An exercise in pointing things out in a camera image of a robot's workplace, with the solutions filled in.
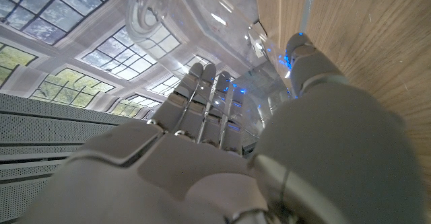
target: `blue led light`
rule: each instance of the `blue led light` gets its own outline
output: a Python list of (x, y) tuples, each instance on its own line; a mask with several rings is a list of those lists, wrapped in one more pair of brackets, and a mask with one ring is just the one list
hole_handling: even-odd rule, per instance
[(228, 124), (229, 128), (232, 128), (234, 130), (240, 131), (239, 127), (232, 126), (231, 124)]

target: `robotic hand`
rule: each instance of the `robotic hand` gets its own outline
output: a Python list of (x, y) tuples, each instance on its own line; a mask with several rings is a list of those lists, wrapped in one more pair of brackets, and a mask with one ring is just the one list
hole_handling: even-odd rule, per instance
[(210, 104), (216, 69), (196, 64), (151, 120), (72, 155), (20, 223), (424, 223), (402, 119), (305, 35), (286, 52), (299, 98), (277, 109), (248, 163), (241, 122), (219, 110), (240, 113), (240, 90), (225, 100), (223, 72)]

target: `transparent glass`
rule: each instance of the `transparent glass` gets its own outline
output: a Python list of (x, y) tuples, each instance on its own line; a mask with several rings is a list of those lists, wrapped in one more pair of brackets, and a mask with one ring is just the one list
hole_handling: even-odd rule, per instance
[[(219, 102), (212, 102), (213, 107), (258, 137), (277, 106), (294, 98), (289, 91), (290, 67), (285, 50), (233, 4), (229, 0), (129, 0), (127, 31), (179, 79), (188, 73), (193, 57), (203, 65), (215, 64), (218, 72), (233, 68), (238, 74), (231, 75), (230, 90), (243, 92), (242, 110), (229, 110), (229, 104)], [(211, 96), (203, 97), (211, 102)]]

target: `perforated wall panel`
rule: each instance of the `perforated wall panel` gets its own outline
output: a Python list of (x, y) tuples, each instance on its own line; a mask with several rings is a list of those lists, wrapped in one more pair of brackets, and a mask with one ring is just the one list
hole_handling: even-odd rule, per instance
[(123, 124), (131, 120), (124, 116), (73, 108), (6, 94), (0, 94), (0, 112), (15, 112), (18, 114), (31, 114), (43, 117), (49, 116), (51, 118), (66, 118), (108, 124)]
[(0, 114), (2, 143), (85, 143), (114, 126)]
[(63, 160), (2, 164), (0, 165), (0, 180), (52, 174), (62, 163)]
[(0, 161), (67, 157), (81, 146), (0, 147)]
[(28, 180), (0, 186), (0, 222), (20, 217), (48, 178)]

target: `wooden wall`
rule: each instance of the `wooden wall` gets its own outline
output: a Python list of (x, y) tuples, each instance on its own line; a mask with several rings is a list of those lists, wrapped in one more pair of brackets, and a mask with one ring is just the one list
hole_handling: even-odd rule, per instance
[[(268, 37), (285, 48), (306, 1), (257, 3)], [(431, 0), (313, 0), (305, 33), (353, 85), (404, 117), (430, 205)]]

